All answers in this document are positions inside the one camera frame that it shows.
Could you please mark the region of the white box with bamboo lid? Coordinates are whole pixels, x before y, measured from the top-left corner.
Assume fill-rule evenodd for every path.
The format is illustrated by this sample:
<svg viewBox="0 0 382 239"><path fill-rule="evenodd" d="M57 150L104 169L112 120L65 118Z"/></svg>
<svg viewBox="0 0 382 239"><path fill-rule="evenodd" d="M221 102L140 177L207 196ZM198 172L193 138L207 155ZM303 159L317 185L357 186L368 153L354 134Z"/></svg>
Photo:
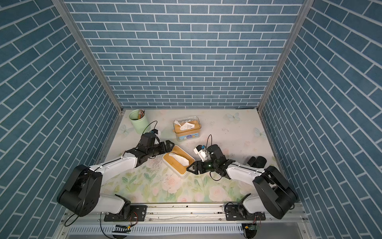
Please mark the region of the white box with bamboo lid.
<svg viewBox="0 0 382 239"><path fill-rule="evenodd" d="M190 156L187 152L185 152L183 149L181 149L179 146L175 145L173 150L171 152L165 153L163 155L163 160L169 163L171 166L173 166L177 171L180 173L185 173L187 171L188 166L182 166L179 162L177 162L173 157L169 156L169 153L176 153L178 155L181 155L189 160L190 166L192 163L195 162L195 159Z"/></svg>

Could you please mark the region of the white plastic box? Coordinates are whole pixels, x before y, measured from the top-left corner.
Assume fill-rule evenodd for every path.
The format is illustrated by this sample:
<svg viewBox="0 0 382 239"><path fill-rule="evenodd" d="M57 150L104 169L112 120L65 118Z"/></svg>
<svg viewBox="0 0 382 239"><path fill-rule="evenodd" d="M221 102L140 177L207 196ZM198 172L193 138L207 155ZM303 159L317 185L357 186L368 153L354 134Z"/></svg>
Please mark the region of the white plastic box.
<svg viewBox="0 0 382 239"><path fill-rule="evenodd" d="M177 176L179 176L182 179L185 179L189 176L189 173L186 171L185 173L180 173L177 171L173 166L171 166L169 163L164 161L165 165L167 165Z"/></svg>

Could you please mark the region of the bamboo lid with slot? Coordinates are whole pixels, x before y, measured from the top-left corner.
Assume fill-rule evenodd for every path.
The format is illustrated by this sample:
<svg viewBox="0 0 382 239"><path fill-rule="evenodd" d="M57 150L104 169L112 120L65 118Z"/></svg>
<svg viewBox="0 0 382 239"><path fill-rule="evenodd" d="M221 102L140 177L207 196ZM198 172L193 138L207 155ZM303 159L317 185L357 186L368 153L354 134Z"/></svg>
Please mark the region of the bamboo lid with slot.
<svg viewBox="0 0 382 239"><path fill-rule="evenodd" d="M181 126L179 126L178 124L174 123L174 132L176 134L177 137L180 137L180 136L187 136L189 134L194 134L194 133L200 133L200 130L201 130L201 124L199 121L197 120L191 120L191 121L188 121L188 123L190 124L193 124L194 125L194 128L191 128L191 129L185 129L185 130L181 130Z"/></svg>

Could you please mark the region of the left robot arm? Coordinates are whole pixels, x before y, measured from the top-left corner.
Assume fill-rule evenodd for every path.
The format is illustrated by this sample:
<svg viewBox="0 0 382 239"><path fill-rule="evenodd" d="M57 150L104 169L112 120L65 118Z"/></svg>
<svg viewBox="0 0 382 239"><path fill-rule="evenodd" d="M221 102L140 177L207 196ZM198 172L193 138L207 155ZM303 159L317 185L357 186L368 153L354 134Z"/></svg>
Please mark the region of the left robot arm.
<svg viewBox="0 0 382 239"><path fill-rule="evenodd" d="M171 152L174 146L169 140L160 141L153 132L144 133L136 147L116 159L75 167L60 190L57 202L78 217L108 213L118 221L128 220L132 215L131 202L119 195L103 194L101 186L120 173L142 165L149 158Z"/></svg>

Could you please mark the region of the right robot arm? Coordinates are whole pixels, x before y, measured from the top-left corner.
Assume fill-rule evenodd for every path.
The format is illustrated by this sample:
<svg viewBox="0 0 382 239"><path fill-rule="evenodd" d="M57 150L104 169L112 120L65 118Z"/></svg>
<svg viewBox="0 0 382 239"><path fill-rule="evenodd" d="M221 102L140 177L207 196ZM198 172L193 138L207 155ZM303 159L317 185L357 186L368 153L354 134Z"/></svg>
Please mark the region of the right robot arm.
<svg viewBox="0 0 382 239"><path fill-rule="evenodd" d="M215 172L222 178L254 186L257 194L248 194L239 203L241 214L267 211L274 218L282 219L298 201L294 187L276 167L266 168L267 160L264 157L252 157L248 166L226 158L217 144L208 148L199 145L194 152L201 159L190 164L188 172L195 175Z"/></svg>

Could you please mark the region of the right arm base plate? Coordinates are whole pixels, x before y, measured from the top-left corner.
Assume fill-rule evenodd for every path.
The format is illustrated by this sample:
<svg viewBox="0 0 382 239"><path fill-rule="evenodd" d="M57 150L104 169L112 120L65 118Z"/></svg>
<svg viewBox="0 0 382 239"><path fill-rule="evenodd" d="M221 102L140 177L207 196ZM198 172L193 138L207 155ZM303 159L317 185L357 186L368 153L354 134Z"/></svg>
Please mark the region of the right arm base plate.
<svg viewBox="0 0 382 239"><path fill-rule="evenodd" d="M266 220L264 212L249 213L241 203L226 203L224 205L224 213L227 221Z"/></svg>

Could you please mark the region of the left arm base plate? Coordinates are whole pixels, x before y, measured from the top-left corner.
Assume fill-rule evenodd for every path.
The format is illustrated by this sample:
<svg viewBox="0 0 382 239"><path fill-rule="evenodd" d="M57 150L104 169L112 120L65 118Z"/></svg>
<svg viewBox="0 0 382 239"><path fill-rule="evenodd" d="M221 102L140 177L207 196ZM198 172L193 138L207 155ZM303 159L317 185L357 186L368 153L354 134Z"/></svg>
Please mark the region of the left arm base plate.
<svg viewBox="0 0 382 239"><path fill-rule="evenodd" d="M105 222L143 222L146 217L148 206L142 204L130 204L125 206L119 213L107 213Z"/></svg>

